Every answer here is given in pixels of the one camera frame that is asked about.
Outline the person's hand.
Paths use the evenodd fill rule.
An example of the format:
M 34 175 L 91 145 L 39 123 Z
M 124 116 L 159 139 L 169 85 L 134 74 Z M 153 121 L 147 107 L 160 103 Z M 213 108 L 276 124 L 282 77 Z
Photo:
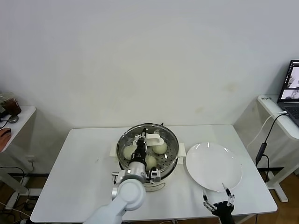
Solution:
M 4 150 L 11 138 L 11 129 L 3 128 L 0 130 L 0 152 Z

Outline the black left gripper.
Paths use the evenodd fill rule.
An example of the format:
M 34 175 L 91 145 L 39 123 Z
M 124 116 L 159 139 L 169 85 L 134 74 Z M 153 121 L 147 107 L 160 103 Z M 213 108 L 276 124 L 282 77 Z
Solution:
M 136 141 L 136 150 L 133 153 L 133 161 L 145 162 L 146 151 L 143 149 L 143 140 L 146 139 L 147 128 L 143 128 L 141 137 Z

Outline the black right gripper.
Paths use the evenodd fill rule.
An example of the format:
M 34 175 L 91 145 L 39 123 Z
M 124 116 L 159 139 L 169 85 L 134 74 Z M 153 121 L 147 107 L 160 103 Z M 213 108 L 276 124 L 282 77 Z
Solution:
M 212 210 L 212 214 L 217 216 L 221 224 L 234 224 L 235 221 L 232 217 L 232 212 L 234 210 L 235 195 L 231 193 L 228 187 L 222 183 L 223 188 L 228 196 L 228 201 L 222 201 L 219 203 L 211 204 L 206 195 L 205 189 L 202 190 L 203 193 L 203 205 L 208 209 Z

